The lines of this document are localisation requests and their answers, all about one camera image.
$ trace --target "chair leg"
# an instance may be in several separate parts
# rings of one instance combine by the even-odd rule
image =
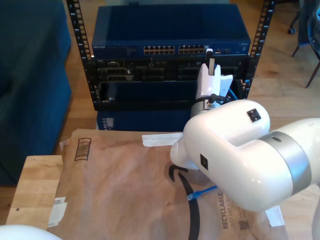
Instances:
[[[318,65],[315,67],[315,70],[313,71],[312,76],[310,77],[310,80],[308,81],[308,84],[305,86],[306,89],[310,86],[310,84],[313,81],[315,75],[317,74],[319,68],[320,68],[320,61],[319,61]]]
[[[294,17],[291,25],[290,25],[290,28],[293,28],[293,27],[294,27],[294,25],[295,25],[296,21],[298,20],[299,16],[300,16],[300,12],[298,11],[298,12],[296,13],[296,15],[295,15],[295,17]]]
[[[299,50],[299,45],[296,46],[296,49],[294,50],[294,52],[293,52],[293,54],[292,54],[292,57],[294,57],[294,56],[296,55],[296,53],[297,53],[298,50]]]

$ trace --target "blue couch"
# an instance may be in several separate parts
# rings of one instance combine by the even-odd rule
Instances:
[[[56,145],[71,38],[61,0],[1,0],[0,22],[0,185],[14,185],[27,156]]]

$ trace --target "barcode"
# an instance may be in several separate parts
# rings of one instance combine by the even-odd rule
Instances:
[[[239,225],[240,225],[240,230],[246,230],[250,228],[248,220],[240,220]]]
[[[75,161],[86,160],[88,161],[90,150],[91,138],[79,138],[78,147],[76,148]]]

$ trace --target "white tape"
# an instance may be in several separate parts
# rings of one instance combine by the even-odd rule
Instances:
[[[67,203],[65,202],[66,197],[56,197],[54,199],[54,204],[52,206],[48,228],[57,226],[63,216],[65,215],[65,211],[67,208]]]
[[[183,133],[167,133],[167,134],[154,134],[154,135],[142,135],[143,145],[146,147],[156,147],[156,146],[170,146],[175,144],[180,138],[182,138]]]
[[[265,211],[271,227],[277,227],[285,225],[284,219],[282,217],[280,206],[274,206],[268,210]]]

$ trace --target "black metal rack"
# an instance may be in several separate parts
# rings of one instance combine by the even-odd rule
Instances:
[[[66,0],[66,2],[68,5],[72,27],[81,56],[86,80],[90,89],[93,106],[94,109],[98,111],[98,103],[101,102],[98,83],[96,80],[98,67],[95,65],[94,59],[90,52],[80,3],[79,0]],[[261,52],[266,40],[267,32],[269,30],[271,18],[274,13],[275,5],[275,0],[264,0],[253,45],[249,55],[249,61],[248,64],[243,64],[242,66],[243,68],[246,68],[243,70],[246,72],[245,79],[242,80],[243,99],[246,99],[249,95]]]

